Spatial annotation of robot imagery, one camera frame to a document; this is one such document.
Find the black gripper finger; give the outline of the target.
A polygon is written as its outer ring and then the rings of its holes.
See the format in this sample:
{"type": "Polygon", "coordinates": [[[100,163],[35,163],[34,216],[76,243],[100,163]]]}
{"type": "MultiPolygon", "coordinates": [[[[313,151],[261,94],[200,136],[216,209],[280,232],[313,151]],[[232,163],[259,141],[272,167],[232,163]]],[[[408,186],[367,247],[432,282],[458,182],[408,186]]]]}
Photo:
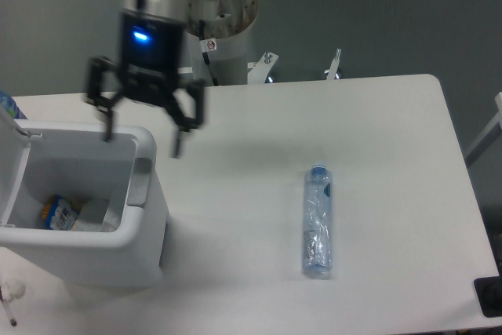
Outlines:
{"type": "Polygon", "coordinates": [[[165,106],[166,113],[175,124],[172,157],[180,158],[183,150],[184,138],[192,130],[200,129],[205,123],[206,115],[206,82],[202,79],[183,79],[179,87],[168,95],[165,106]],[[190,106],[185,107],[179,102],[176,94],[183,92],[187,95],[190,106]]]}
{"type": "Polygon", "coordinates": [[[118,77],[118,65],[105,56],[89,59],[85,102],[96,108],[104,123],[104,141],[113,138],[115,105],[124,97],[124,90],[119,89],[111,97],[104,95],[105,77],[110,74],[118,77]]]}

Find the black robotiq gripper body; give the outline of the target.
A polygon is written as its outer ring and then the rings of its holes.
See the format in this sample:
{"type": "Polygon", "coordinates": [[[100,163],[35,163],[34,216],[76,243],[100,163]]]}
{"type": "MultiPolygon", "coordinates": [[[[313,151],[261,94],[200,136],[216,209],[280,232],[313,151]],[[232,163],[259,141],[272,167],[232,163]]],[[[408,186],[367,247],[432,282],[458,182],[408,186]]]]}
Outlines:
{"type": "Polygon", "coordinates": [[[178,67],[185,24],[132,10],[121,14],[118,95],[141,103],[177,109],[178,67]]]}

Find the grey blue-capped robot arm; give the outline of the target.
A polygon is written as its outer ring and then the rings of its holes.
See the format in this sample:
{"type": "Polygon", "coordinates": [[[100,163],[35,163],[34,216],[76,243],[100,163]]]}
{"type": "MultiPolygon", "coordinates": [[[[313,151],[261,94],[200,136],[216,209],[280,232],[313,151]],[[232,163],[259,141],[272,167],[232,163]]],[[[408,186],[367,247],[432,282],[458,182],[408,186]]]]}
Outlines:
{"type": "Polygon", "coordinates": [[[125,0],[118,61],[89,59],[86,103],[103,117],[111,140],[114,108],[124,99],[163,108],[177,127],[174,157],[184,134],[204,122],[203,80],[180,78],[182,41],[189,32],[216,41],[236,34],[244,20],[242,0],[125,0]]]}

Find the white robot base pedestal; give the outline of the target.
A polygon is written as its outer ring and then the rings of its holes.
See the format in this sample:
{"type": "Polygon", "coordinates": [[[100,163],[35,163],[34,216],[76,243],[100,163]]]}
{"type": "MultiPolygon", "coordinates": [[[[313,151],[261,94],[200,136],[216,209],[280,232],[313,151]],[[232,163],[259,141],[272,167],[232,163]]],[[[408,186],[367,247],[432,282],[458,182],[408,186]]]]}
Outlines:
{"type": "Polygon", "coordinates": [[[127,7],[185,24],[193,77],[210,85],[271,83],[278,55],[248,61],[257,0],[126,0],[127,7]]]}

